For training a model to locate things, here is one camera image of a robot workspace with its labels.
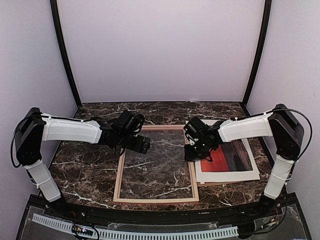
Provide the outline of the white photo mat board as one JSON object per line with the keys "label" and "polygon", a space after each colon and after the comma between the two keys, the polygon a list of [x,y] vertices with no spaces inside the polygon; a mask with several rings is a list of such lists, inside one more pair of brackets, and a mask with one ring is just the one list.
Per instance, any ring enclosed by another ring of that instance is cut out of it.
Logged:
{"label": "white photo mat board", "polygon": [[[185,136],[186,144],[194,145],[196,142],[209,142],[211,145],[213,144],[225,144],[230,142],[221,142],[219,141],[219,137],[217,132],[214,130],[212,126],[209,124],[213,124],[215,127],[219,123],[217,120],[202,120],[205,124],[209,126],[207,133],[204,138],[201,139],[187,139]],[[200,182],[201,184],[208,182],[240,182],[240,181],[253,181],[260,179],[260,172],[258,170],[257,164],[254,160],[253,153],[249,142],[246,138],[238,138],[236,140],[242,140],[250,157],[253,171],[241,171],[241,172],[201,172],[195,170],[196,182]]]}

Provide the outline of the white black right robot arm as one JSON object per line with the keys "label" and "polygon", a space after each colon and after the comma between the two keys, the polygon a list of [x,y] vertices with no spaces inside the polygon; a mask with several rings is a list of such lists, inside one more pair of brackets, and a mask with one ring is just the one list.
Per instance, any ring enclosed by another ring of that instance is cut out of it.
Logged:
{"label": "white black right robot arm", "polygon": [[193,117],[183,127],[189,141],[184,146],[186,161],[202,160],[222,144],[247,138],[270,137],[276,147],[276,159],[259,202],[250,216],[266,217],[274,210],[283,187],[291,179],[298,160],[307,150],[303,146],[305,130],[295,117],[305,115],[279,103],[273,109],[246,117],[232,117],[206,124]]}

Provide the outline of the light wooden picture frame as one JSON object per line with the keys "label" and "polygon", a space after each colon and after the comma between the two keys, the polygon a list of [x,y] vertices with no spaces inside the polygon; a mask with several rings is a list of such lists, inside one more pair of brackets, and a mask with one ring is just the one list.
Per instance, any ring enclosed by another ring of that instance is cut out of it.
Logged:
{"label": "light wooden picture frame", "polygon": [[[184,134],[184,129],[181,124],[179,125],[147,125],[142,128],[142,133],[145,131],[175,131],[182,130]],[[121,182],[123,175],[123,167],[125,160],[125,153],[129,151],[126,150],[123,155],[119,158],[118,170],[116,175],[115,187],[114,187],[114,195],[113,201],[115,203],[121,204],[137,204],[137,205],[169,205],[169,204],[186,204],[186,203],[197,203],[199,201],[198,188],[196,186],[196,173],[195,167],[192,162],[187,162],[190,173],[191,187],[192,187],[192,198],[171,198],[171,199],[128,199],[121,198]]]}

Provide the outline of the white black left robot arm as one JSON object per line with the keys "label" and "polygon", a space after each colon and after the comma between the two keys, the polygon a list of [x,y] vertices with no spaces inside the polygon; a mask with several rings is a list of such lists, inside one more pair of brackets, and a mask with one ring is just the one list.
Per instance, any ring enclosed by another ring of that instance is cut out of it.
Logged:
{"label": "white black left robot arm", "polygon": [[61,142],[81,142],[107,146],[120,154],[126,150],[145,155],[151,144],[149,137],[140,134],[145,117],[128,110],[119,117],[76,119],[55,116],[31,108],[15,127],[10,142],[10,160],[14,168],[23,167],[33,184],[51,203],[51,210],[60,218],[71,213],[63,193],[43,161],[42,146]]}

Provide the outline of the clear acrylic sheet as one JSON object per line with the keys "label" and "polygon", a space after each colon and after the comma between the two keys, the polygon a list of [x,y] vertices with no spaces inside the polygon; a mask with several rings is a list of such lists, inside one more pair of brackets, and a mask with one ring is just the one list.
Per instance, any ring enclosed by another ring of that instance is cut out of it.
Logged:
{"label": "clear acrylic sheet", "polygon": [[182,130],[144,131],[150,138],[147,154],[127,151],[121,179],[122,199],[192,198],[189,165]]}

